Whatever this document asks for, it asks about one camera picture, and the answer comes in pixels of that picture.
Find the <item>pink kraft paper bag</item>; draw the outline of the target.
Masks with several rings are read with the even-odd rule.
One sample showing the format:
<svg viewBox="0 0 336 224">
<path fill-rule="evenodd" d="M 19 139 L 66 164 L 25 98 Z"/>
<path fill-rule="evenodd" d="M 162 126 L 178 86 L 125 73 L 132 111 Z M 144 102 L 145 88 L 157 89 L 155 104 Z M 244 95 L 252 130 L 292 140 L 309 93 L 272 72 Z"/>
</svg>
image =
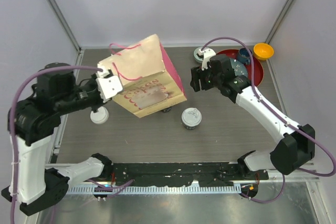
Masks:
<svg viewBox="0 0 336 224">
<path fill-rule="evenodd" d="M 97 66 L 120 79 L 123 90 L 113 101 L 138 118 L 187 100 L 182 80 L 156 34 L 111 54 Z"/>
</svg>

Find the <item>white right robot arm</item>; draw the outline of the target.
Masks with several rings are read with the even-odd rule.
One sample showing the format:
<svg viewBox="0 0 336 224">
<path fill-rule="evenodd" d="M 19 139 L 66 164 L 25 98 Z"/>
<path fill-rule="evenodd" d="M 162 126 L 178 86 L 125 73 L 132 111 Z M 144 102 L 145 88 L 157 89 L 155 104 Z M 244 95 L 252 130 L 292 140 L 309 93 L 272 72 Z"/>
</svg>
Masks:
<svg viewBox="0 0 336 224">
<path fill-rule="evenodd" d="M 191 69 L 191 87 L 194 91 L 217 88 L 241 108 L 249 112 L 271 135 L 276 142 L 272 151 L 251 151 L 238 159 L 237 173 L 242 179 L 250 179 L 256 171 L 276 169 L 289 175 L 315 154 L 315 144 L 308 139 L 315 131 L 309 125 L 285 118 L 276 107 L 265 99 L 257 88 L 251 85 L 248 77 L 235 75 L 230 58 L 224 54 L 206 59 L 207 67 Z"/>
</svg>

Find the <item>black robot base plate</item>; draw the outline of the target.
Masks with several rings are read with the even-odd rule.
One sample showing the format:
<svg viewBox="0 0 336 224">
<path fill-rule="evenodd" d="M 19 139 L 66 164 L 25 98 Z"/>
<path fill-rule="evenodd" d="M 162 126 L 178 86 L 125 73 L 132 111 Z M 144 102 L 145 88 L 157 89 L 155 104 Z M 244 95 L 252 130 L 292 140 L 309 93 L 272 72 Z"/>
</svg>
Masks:
<svg viewBox="0 0 336 224">
<path fill-rule="evenodd" d="M 248 172 L 236 163 L 115 163 L 96 182 L 114 182 L 121 186 L 132 180 L 139 187 L 188 187 L 198 181 L 201 187 L 232 185 L 238 180 L 268 180 L 264 170 Z"/>
</svg>

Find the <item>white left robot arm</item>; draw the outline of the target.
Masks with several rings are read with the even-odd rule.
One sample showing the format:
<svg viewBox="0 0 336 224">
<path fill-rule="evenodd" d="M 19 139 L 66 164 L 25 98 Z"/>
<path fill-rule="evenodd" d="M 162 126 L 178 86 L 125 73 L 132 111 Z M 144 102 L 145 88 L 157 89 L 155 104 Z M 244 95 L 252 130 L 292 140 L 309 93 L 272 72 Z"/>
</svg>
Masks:
<svg viewBox="0 0 336 224">
<path fill-rule="evenodd" d="M 95 153 L 67 168 L 46 168 L 51 137 L 61 117 L 90 108 L 97 112 L 123 89 L 110 69 L 92 67 L 86 84 L 76 84 L 77 66 L 51 63 L 31 75 L 16 91 L 8 112 L 12 143 L 12 181 L 2 196 L 27 216 L 58 204 L 68 189 L 96 178 L 107 181 L 112 161 Z"/>
</svg>

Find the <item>black paper coffee cup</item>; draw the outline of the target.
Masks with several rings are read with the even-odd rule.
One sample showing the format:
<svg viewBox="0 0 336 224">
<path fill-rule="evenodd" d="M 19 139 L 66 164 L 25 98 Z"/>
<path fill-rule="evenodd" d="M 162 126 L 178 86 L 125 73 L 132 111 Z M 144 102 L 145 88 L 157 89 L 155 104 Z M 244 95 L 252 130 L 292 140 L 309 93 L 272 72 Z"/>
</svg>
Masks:
<svg viewBox="0 0 336 224">
<path fill-rule="evenodd" d="M 187 122 L 183 122 L 183 126 L 184 126 L 187 130 L 194 130 L 194 129 L 196 129 L 199 125 L 200 125 L 200 122 L 197 122 L 197 123 L 187 123 Z"/>
</svg>

